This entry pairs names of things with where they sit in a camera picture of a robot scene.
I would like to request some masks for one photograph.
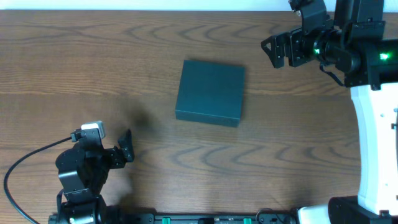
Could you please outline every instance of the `wood grain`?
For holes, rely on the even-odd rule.
[[[386,14],[386,37],[398,16]],[[273,69],[259,43],[299,25],[287,12],[0,12],[0,173],[24,154],[102,119],[111,147],[126,128],[136,161],[112,170],[107,204],[158,212],[249,212],[327,203],[359,187],[349,91],[313,62]],[[239,128],[177,121],[184,59],[245,65]],[[11,175],[20,206],[41,223],[61,189],[56,157]],[[22,217],[0,193],[0,223]]]

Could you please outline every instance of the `table surface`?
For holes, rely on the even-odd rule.
[[[386,37],[398,15],[386,14]],[[18,158],[101,119],[106,147],[131,128],[136,160],[102,194],[127,211],[255,213],[327,203],[359,187],[349,90],[311,62],[274,69],[260,42],[300,19],[288,12],[1,11],[0,173]],[[178,121],[184,59],[247,68],[238,128]],[[9,188],[41,223],[62,188],[55,159],[24,161]],[[0,223],[23,218],[0,193]]]

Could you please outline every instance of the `wire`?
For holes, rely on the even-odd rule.
[[[255,221],[258,220],[258,216],[261,214],[261,212],[263,212],[263,211],[265,211],[265,210],[268,210],[268,211],[271,211],[271,212],[275,212],[272,208],[262,208],[262,209],[260,209],[260,210],[257,212]],[[278,220],[279,220],[281,223],[284,223],[284,222],[282,221],[282,219],[279,218],[278,214],[274,214],[274,215],[276,215],[276,217],[278,218]]]
[[[60,190],[60,192],[57,195],[57,211],[58,211],[58,214],[61,214],[62,194],[63,194],[63,189]],[[60,222],[60,216],[57,215],[57,223],[59,223],[59,222]]]
[[[26,214],[26,212],[23,211],[23,209],[20,208],[20,206],[18,206],[17,202],[13,199],[13,197],[11,196],[10,190],[8,189],[8,177],[10,176],[11,172],[15,169],[15,167],[18,166],[18,164],[20,164],[22,161],[24,161],[26,158],[28,158],[29,156],[36,154],[38,152],[41,152],[43,150],[46,150],[50,147],[56,146],[57,144],[61,144],[65,141],[71,140],[71,137],[59,140],[55,143],[49,144],[48,146],[44,146],[40,149],[36,149],[33,152],[30,152],[28,154],[26,154],[24,157],[18,159],[17,162],[15,162],[10,169],[8,169],[6,176],[4,177],[4,192],[7,195],[8,200],[11,202],[11,205],[14,206],[14,208],[23,216],[25,217],[28,221],[30,221],[31,223],[35,223],[35,224],[39,224],[36,220],[34,220],[32,217],[30,217],[28,214]]]
[[[339,86],[346,87],[346,85],[344,85],[344,83],[337,77],[337,75],[335,75],[333,72],[325,71],[325,68],[323,68],[324,66],[325,66],[325,64],[324,64],[324,63],[321,63],[321,64],[319,65],[319,69],[320,69],[322,72],[324,72],[324,73],[326,73],[327,75],[329,75]]]

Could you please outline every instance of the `white wall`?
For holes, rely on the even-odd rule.
[[[328,11],[336,0],[325,0]],[[188,11],[289,11],[287,0],[0,0],[0,9],[124,9]],[[398,0],[385,0],[385,12],[398,12]]]

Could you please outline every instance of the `dark green box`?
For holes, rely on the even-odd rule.
[[[244,67],[185,60],[177,119],[237,127],[241,120]]]

